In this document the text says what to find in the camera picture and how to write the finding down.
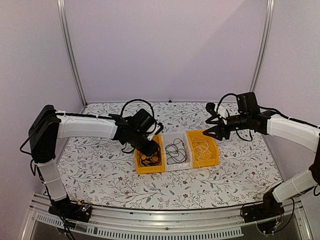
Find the floral tablecloth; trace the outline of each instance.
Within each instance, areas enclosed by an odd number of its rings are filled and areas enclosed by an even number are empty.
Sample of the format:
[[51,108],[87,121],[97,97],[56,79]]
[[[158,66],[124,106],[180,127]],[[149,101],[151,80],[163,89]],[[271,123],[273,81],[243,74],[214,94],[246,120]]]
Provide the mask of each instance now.
[[[123,103],[89,104],[85,114],[119,114]],[[207,129],[205,103],[152,103],[164,133]],[[231,115],[237,105],[222,105]],[[148,106],[134,102],[124,116]],[[240,131],[249,138],[248,131]],[[233,132],[218,141],[219,165],[200,169],[137,174],[134,154],[123,154],[118,141],[74,137],[68,142],[58,168],[72,200],[138,209],[201,209],[256,202],[282,179],[259,133],[246,142]]]

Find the white wall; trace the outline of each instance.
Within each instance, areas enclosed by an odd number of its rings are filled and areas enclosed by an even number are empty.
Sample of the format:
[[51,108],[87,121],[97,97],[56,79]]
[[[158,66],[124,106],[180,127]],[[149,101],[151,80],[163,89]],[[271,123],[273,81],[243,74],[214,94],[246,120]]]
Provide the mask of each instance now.
[[248,91],[266,0],[68,0],[88,102],[217,101]]
[[[276,1],[256,95],[261,106],[320,125],[320,1]],[[315,154],[267,137],[285,180],[307,169]],[[320,239],[320,197],[302,197],[314,239]]]
[[1,0],[0,6],[0,239],[17,240],[32,196],[40,189],[30,171],[31,158],[19,147],[44,105],[71,112],[82,106],[57,1]]

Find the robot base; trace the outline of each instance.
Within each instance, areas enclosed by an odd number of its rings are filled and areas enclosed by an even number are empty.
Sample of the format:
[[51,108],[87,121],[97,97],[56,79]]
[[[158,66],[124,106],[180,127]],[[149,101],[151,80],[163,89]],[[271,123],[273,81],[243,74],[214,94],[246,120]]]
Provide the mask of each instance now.
[[62,218],[88,223],[91,217],[92,204],[83,201],[71,202],[67,196],[60,201],[51,201],[48,212]]
[[281,203],[274,204],[272,208],[266,208],[263,203],[260,203],[244,206],[241,210],[241,215],[243,216],[245,223],[273,218],[284,213],[285,210]]

